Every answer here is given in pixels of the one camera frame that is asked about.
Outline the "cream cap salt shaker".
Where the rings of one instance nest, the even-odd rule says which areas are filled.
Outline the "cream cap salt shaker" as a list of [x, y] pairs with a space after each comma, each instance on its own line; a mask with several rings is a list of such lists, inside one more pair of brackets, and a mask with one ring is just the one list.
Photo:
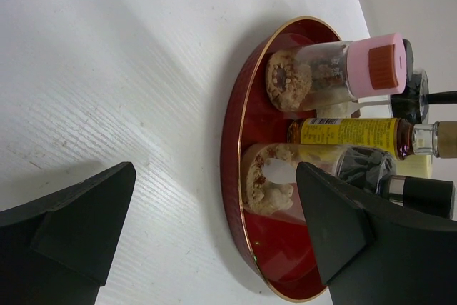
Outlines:
[[397, 174], [418, 178], [430, 179], [432, 177], [432, 161], [430, 155], [412, 155], [396, 162]]

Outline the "black cap pepper grinder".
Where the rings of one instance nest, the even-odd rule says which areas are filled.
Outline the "black cap pepper grinder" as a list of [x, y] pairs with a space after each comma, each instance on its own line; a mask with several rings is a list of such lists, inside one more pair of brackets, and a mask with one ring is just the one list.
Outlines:
[[400, 118], [412, 124], [426, 124], [429, 106], [432, 104], [456, 104], [456, 91], [431, 94], [426, 71], [415, 69], [401, 94], [388, 96], [387, 99], [382, 100], [330, 105], [317, 109], [316, 115], [321, 118], [358, 118], [361, 117], [362, 109], [383, 106], [388, 112], [383, 115], [377, 114], [375, 118]]

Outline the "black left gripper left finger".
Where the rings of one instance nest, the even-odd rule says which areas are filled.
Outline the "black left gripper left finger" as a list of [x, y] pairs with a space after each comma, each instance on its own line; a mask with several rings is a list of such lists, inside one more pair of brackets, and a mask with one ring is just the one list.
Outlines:
[[1, 212], [2, 304], [94, 304], [136, 180], [122, 162]]

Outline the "pink cap spice jar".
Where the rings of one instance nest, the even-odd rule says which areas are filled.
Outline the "pink cap spice jar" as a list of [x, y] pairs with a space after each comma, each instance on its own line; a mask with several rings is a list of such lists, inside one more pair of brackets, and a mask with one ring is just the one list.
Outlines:
[[399, 33], [282, 49], [268, 59], [265, 73], [268, 97], [284, 112], [400, 94], [406, 82]]

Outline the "short yellow oil bottle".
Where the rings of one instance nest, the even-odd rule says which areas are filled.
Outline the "short yellow oil bottle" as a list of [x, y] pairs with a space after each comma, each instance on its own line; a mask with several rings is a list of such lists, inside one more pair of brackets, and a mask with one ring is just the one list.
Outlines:
[[456, 158], [456, 122], [411, 124], [405, 119], [299, 119], [288, 128], [294, 144], [350, 144], [387, 151], [398, 160], [427, 155]]

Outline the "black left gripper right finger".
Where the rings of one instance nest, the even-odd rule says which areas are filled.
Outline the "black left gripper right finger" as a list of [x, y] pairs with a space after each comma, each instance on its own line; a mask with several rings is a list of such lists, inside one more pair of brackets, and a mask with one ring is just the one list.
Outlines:
[[298, 192], [335, 304], [454, 304], [456, 223], [357, 189], [310, 163]]

